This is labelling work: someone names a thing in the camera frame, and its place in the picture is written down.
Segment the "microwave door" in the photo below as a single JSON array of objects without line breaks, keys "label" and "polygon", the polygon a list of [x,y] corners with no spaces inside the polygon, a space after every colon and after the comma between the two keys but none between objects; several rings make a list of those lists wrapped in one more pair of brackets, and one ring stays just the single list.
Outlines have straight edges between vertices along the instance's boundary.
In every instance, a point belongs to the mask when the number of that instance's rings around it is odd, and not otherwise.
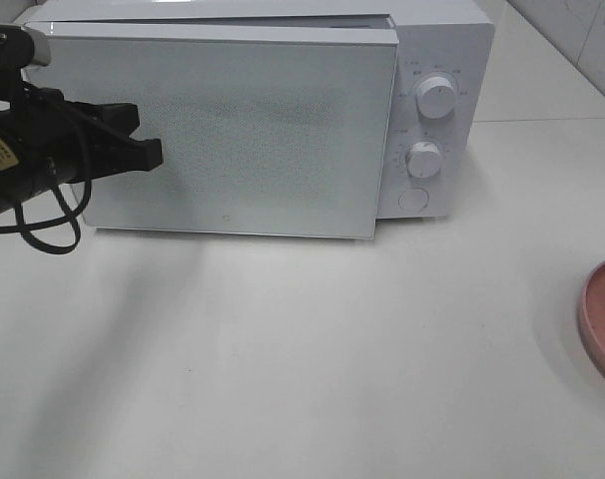
[{"label": "microwave door", "polygon": [[[69,100],[138,105],[152,174],[99,180],[99,228],[370,239],[396,64],[392,29],[32,23]],[[82,187],[74,187],[80,197]]]}]

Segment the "wall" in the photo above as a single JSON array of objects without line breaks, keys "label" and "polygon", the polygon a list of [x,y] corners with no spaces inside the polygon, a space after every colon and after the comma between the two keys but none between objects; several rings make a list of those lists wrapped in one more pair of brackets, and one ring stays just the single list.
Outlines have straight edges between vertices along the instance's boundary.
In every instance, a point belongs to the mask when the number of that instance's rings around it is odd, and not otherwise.
[{"label": "wall", "polygon": [[497,25],[500,22],[506,0],[475,0],[475,3],[485,11],[494,24]]},{"label": "wall", "polygon": [[0,0],[0,22],[11,22],[27,7],[35,4],[35,0]]},{"label": "wall", "polygon": [[510,0],[605,95],[605,0]]}]

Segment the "white table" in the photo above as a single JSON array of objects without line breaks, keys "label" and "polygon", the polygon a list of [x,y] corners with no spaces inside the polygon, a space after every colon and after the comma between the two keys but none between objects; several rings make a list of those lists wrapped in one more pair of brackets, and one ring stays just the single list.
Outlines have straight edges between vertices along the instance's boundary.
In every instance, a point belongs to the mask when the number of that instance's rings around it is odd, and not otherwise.
[{"label": "white table", "polygon": [[0,239],[0,479],[605,479],[603,258],[605,120],[475,125],[454,215],[374,242]]}]

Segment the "black cable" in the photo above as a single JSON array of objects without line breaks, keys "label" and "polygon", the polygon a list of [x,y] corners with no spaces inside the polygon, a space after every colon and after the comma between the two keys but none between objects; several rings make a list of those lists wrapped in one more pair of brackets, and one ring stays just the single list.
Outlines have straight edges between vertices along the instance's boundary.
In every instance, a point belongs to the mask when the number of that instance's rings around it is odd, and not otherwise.
[{"label": "black cable", "polygon": [[65,217],[68,218],[68,223],[74,231],[74,242],[72,244],[58,246],[55,244],[49,244],[48,242],[44,242],[41,239],[36,238],[28,229],[25,228],[26,225],[25,217],[23,216],[23,206],[20,203],[14,205],[14,216],[16,217],[17,226],[21,229],[21,238],[23,238],[28,245],[39,251],[49,254],[67,254],[68,252],[72,252],[74,249],[76,249],[76,246],[78,246],[79,242],[81,241],[81,227],[79,226],[79,222],[76,217],[72,216],[72,210],[63,198],[63,194],[61,194],[61,189],[58,185],[53,186],[52,193],[56,197],[56,201],[65,214]]}]

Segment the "microwave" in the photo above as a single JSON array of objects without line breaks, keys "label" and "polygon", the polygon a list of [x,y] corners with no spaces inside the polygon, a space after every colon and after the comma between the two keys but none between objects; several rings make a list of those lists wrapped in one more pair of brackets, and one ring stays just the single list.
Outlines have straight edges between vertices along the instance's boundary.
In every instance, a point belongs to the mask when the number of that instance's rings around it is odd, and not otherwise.
[{"label": "microwave", "polygon": [[494,32],[472,0],[49,0],[26,25],[32,83],[134,103],[163,142],[86,223],[344,239],[449,213]]}]

